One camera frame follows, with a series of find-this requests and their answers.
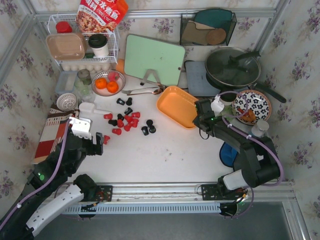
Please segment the red capsule cluster piece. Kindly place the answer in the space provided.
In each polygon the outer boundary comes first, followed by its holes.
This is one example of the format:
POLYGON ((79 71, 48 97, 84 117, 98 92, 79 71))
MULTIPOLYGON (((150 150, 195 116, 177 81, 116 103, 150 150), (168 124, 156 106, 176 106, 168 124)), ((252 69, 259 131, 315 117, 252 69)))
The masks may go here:
POLYGON ((113 129, 111 130, 111 132, 112 132, 113 134, 119 136, 119 135, 122 134, 122 129, 121 129, 121 128, 113 128, 113 129))

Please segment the orange storage basket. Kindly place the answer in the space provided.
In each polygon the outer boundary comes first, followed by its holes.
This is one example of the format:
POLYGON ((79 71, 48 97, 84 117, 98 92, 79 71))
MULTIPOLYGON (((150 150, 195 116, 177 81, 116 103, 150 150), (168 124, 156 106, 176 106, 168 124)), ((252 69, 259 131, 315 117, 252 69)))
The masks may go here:
POLYGON ((196 126, 193 120, 197 116, 195 102, 198 99, 178 86, 169 86, 156 102, 157 109, 187 130, 196 126))

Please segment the red capsule number two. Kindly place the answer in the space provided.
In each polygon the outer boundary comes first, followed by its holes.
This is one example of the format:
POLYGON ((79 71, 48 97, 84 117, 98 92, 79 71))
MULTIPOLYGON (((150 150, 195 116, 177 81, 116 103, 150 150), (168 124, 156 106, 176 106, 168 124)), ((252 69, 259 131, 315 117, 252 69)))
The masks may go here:
POLYGON ((132 125, 132 127, 136 128, 138 126, 138 123, 139 123, 139 119, 138 118, 133 118, 132 122, 131 122, 131 125, 132 125))

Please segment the grey blue cloth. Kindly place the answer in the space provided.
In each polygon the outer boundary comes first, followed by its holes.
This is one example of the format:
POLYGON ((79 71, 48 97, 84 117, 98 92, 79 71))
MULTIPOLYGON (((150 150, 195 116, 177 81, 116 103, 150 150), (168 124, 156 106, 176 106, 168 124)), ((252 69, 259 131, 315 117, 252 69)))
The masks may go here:
POLYGON ((234 161, 236 159, 237 154, 238 152, 226 142, 223 143, 219 150, 220 161, 224 166, 229 168, 234 167, 234 161))

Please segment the red capsule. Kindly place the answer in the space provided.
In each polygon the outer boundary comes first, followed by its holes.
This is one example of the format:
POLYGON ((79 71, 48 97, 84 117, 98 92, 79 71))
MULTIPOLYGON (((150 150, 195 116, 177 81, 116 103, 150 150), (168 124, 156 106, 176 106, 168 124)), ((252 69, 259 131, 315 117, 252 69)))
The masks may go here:
POLYGON ((111 138, 108 135, 103 136, 103 144, 106 145, 111 138))
POLYGON ((141 117, 141 113, 140 113, 140 112, 133 112, 133 113, 131 114, 131 116, 132 116, 133 118, 139 119, 139 118, 141 117))
POLYGON ((112 113, 104 114, 103 118, 106 119, 106 120, 112 120, 113 119, 113 114, 112 113))

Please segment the black capsule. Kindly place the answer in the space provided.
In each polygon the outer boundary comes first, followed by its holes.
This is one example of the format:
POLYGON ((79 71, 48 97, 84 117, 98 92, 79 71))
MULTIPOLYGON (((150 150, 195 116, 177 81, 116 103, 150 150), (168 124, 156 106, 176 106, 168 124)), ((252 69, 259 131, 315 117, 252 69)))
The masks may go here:
POLYGON ((154 122, 153 122, 151 119, 148 119, 148 120, 146 121, 146 124, 147 124, 148 127, 152 126, 153 123, 154 123, 154 122))
POLYGON ((109 119, 108 123, 114 127, 118 125, 118 121, 115 119, 109 119))
POLYGON ((151 126, 149 127, 149 132, 150 132, 151 134, 154 134, 154 133, 156 132, 156 128, 155 128, 154 125, 151 125, 151 126))
POLYGON ((133 112, 133 109, 130 108, 130 107, 128 107, 128 108, 125 110, 124 114, 125 114, 125 115, 129 115, 129 114, 131 114, 132 112, 133 112))
POLYGON ((119 113, 119 114, 117 115, 117 119, 123 121, 125 118, 124 118, 124 116, 123 116, 122 114, 119 113))
POLYGON ((133 104, 132 101, 133 101, 133 99, 131 97, 129 97, 125 103, 127 106, 131 106, 133 104))

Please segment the grey induction cooker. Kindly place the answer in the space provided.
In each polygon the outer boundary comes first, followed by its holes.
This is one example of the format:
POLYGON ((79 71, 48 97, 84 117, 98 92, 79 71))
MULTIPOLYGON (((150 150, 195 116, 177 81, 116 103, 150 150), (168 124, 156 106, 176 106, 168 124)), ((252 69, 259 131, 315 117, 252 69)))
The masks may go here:
POLYGON ((214 97, 220 93, 220 89, 213 87, 207 81, 207 71, 204 61, 186 60, 184 62, 186 71, 188 92, 194 97, 214 97))

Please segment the silver fork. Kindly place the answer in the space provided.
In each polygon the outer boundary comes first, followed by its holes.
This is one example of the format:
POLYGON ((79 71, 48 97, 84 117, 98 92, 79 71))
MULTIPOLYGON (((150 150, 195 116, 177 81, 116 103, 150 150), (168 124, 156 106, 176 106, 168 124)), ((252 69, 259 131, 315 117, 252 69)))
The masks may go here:
POLYGON ((132 90, 122 90, 121 92, 123 94, 129 95, 132 92, 139 92, 139 91, 144 91, 144 90, 151 90, 151 89, 157 89, 157 87, 144 87, 144 88, 137 88, 137 89, 132 89, 132 90))

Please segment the copper spoon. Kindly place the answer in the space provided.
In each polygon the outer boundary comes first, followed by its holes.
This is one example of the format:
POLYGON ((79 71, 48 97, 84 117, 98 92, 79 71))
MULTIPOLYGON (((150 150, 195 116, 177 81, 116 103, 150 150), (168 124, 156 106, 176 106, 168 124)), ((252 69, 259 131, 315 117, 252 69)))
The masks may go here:
POLYGON ((163 92, 163 90, 161 88, 158 88, 152 92, 130 93, 130 94, 127 94, 127 96, 145 95, 145 94, 159 95, 162 92, 163 92))

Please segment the floral patterned plate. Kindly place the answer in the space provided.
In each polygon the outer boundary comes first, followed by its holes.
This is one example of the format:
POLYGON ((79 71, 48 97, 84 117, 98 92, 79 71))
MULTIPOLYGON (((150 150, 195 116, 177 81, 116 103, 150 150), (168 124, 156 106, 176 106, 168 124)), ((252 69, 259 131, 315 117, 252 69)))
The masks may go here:
POLYGON ((243 114, 248 108, 247 113, 238 118, 240 122, 253 126, 259 120, 267 121, 270 118, 272 105, 263 93, 256 90, 243 90, 241 94, 247 102, 238 95, 232 103, 233 113, 237 116, 243 114))

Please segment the black pan with lid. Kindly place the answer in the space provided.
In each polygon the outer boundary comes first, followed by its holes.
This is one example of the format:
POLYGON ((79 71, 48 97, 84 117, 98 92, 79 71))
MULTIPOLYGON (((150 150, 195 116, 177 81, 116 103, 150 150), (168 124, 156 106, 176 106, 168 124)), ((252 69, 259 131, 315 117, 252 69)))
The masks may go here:
POLYGON ((259 51, 248 52, 236 47, 217 48, 205 59, 206 79, 222 93, 247 87, 286 103, 286 98, 258 82, 262 72, 258 61, 260 56, 259 51))

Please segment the blue plastic container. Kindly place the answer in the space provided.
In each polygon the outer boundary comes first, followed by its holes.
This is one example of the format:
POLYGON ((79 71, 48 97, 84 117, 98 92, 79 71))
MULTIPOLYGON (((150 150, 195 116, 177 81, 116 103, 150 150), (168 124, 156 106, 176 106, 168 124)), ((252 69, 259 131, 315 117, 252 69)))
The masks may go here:
POLYGON ((62 71, 55 87, 55 93, 58 95, 72 93, 75 88, 74 83, 76 81, 76 77, 76 71, 62 71))

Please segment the dark glass cup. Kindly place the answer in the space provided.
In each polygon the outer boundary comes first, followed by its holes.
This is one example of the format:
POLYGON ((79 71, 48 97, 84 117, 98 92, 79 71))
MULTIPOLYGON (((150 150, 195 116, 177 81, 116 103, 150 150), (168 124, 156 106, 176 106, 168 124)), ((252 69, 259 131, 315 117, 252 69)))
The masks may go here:
POLYGON ((87 69, 79 70, 77 72, 77 77, 84 85, 90 85, 92 83, 90 71, 87 69))

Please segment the round cork coaster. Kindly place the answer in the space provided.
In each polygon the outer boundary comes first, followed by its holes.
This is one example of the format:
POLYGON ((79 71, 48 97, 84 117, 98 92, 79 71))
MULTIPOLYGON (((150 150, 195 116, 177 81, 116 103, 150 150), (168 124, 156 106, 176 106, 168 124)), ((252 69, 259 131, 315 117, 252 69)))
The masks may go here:
POLYGON ((206 35, 206 42, 209 45, 222 44, 227 37, 227 33, 223 28, 216 28, 209 31, 206 35))

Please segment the teal plate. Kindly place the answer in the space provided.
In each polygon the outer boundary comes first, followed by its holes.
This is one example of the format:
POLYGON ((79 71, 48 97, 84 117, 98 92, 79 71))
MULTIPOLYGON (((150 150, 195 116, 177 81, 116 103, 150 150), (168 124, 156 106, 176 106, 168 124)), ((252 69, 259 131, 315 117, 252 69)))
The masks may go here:
POLYGON ((230 26, 232 18, 233 13, 230 10, 212 8, 199 11, 193 21, 212 28, 226 30, 230 26))

